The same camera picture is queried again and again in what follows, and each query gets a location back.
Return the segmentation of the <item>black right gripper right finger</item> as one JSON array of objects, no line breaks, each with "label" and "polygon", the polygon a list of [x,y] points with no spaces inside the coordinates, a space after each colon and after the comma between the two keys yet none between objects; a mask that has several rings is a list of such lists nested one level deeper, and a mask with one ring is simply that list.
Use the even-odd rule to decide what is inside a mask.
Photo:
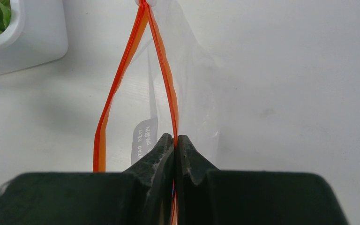
[{"label": "black right gripper right finger", "polygon": [[180,225],[346,225],[330,185],[304,172],[220,170],[185,135],[175,150]]}]

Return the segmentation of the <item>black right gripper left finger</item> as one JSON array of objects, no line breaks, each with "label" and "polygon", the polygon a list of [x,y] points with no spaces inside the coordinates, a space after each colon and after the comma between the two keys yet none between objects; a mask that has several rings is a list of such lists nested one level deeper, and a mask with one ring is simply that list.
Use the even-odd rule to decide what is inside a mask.
[{"label": "black right gripper left finger", "polygon": [[0,225],[168,225],[174,145],[165,133],[123,172],[30,172],[0,189]]}]

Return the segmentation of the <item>clear orange zip bag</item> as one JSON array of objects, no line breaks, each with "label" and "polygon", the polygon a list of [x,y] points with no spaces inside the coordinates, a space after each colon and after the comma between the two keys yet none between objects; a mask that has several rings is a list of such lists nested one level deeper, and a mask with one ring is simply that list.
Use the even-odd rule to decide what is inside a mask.
[{"label": "clear orange zip bag", "polygon": [[213,224],[208,176],[218,169],[196,149],[188,136],[179,134],[178,92],[157,14],[156,7],[148,1],[138,2],[135,22],[97,125],[93,172],[105,174],[106,127],[111,105],[147,27],[165,85],[173,134],[163,134],[124,172],[107,175],[113,185],[113,201],[106,222],[113,225]]}]

